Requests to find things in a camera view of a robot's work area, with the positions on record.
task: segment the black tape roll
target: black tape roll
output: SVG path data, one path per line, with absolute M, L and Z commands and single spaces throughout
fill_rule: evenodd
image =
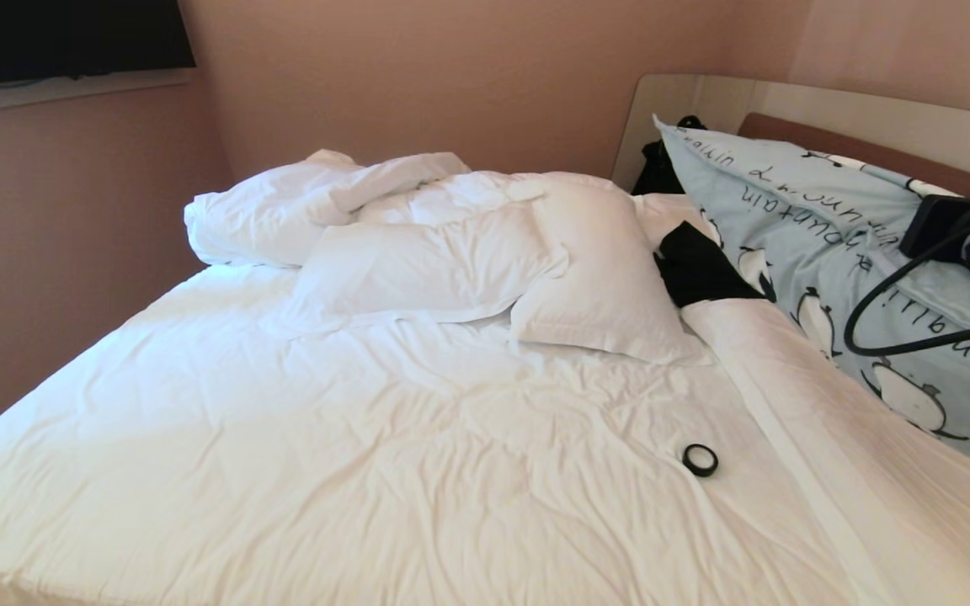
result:
M 713 458 L 713 463 L 704 467 L 704 465 L 698 465 L 690 460 L 690 453 L 697 451 L 705 451 Z M 690 473 L 699 476 L 700 478 L 708 478 L 712 476 L 713 472 L 717 471 L 717 453 L 713 452 L 709 446 L 704 446 L 701 444 L 691 444 L 688 448 L 684 449 L 684 467 L 690 469 Z

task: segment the rumpled white blanket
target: rumpled white blanket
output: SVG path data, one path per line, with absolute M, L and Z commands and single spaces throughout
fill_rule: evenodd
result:
M 400 157 L 364 168 L 321 150 L 185 207 L 189 245 L 209 265 L 300 266 L 324 227 L 345 226 L 371 200 L 469 173 L 453 153 Z
M 767 300 L 682 316 L 743 392 L 856 603 L 970 603 L 970 458 L 892 414 Z

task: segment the television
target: television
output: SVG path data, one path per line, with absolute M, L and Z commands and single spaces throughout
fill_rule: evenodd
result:
M 176 0 L 0 0 L 0 85 L 185 66 Z

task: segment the black cable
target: black cable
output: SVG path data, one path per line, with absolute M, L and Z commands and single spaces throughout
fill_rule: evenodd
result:
M 935 253 L 938 253 L 939 250 L 946 248 L 946 246 L 953 244 L 953 242 L 959 241 L 959 239 L 967 237 L 967 235 L 970 235 L 970 227 L 966 231 L 960 231 L 960 233 L 956 233 L 944 238 L 943 241 L 935 244 L 933 247 L 931 247 L 931 249 L 927 250 L 927 252 L 923 252 L 923 254 L 920 254 L 918 257 L 912 258 L 912 260 L 908 261 L 903 268 L 897 269 L 897 271 L 893 272 L 893 275 L 890 275 L 888 279 L 882 280 L 881 284 L 874 287 L 874 289 L 870 292 L 867 292 L 865 298 L 859 300 L 858 306 L 855 306 L 855 309 L 851 312 L 851 315 L 848 316 L 848 322 L 844 325 L 845 346 L 851 350 L 852 353 L 859 354 L 860 356 L 879 357 L 911 354 L 912 352 L 920 352 L 920 350 L 923 349 L 940 348 L 942 345 L 952 345 L 961 341 L 970 340 L 970 329 L 967 329 L 954 332 L 953 334 L 941 334 L 938 335 L 938 337 L 921 338 L 921 340 L 913 341 L 912 343 L 890 345 L 888 348 L 860 348 L 859 345 L 855 344 L 855 325 L 859 323 L 859 315 L 861 315 L 863 311 L 866 311 L 866 308 L 869 307 L 871 303 L 873 303 L 874 300 L 882 294 L 882 292 L 885 292 L 890 286 L 896 284 L 902 277 L 904 277 L 905 274 L 916 268 L 917 265 L 923 263 L 924 261 L 928 261 L 929 258 L 935 256 Z

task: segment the cartoon penguin print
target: cartoon penguin print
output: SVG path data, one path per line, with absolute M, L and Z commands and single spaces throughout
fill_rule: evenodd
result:
M 709 233 L 711 233 L 711 239 L 717 243 L 717 248 L 724 249 L 724 241 L 721 239 L 721 231 L 717 229 L 717 222 L 706 215 L 706 210 L 698 211 L 701 215 L 701 219 L 709 226 Z
M 919 197 L 925 197 L 928 195 L 960 197 L 960 194 L 953 193 L 948 191 L 948 189 L 939 188 L 938 185 L 931 185 L 930 183 L 926 183 L 926 181 L 920 181 L 918 179 L 909 179 L 905 187 Z
M 776 303 L 777 292 L 773 289 L 773 279 L 770 277 L 770 268 L 773 263 L 765 260 L 765 249 L 740 246 L 739 250 L 743 250 L 736 260 L 739 275 L 743 276 L 743 279 L 747 280 L 747 284 L 751 284 L 754 290 L 765 295 L 770 303 Z
M 852 157 L 847 157 L 846 155 L 833 155 L 831 153 L 815 153 L 809 152 L 801 155 L 800 157 L 813 157 L 818 158 L 818 160 L 824 160 L 830 162 L 834 168 L 854 168 L 855 170 L 862 170 L 866 166 L 866 162 L 860 162 Z
M 885 358 L 871 364 L 874 373 L 874 382 L 866 373 L 860 371 L 867 386 L 882 398 L 889 410 L 908 419 L 909 423 L 933 433 L 940 438 L 950 440 L 967 440 L 960 436 L 944 431 L 946 428 L 946 409 L 942 403 L 938 402 L 938 388 L 933 385 L 919 387 L 909 380 L 908 377 L 901 375 L 890 367 L 889 360 Z
M 807 287 L 807 292 L 804 296 L 801 296 L 800 304 L 798 304 L 796 313 L 792 314 L 792 319 L 796 321 L 797 325 L 800 325 L 803 334 L 806 334 L 807 338 L 817 348 L 821 349 L 825 359 L 833 361 L 833 358 L 838 357 L 840 352 L 835 352 L 833 349 L 833 338 L 836 331 L 833 327 L 833 318 L 829 315 L 831 311 L 828 306 L 821 304 L 818 290 Z

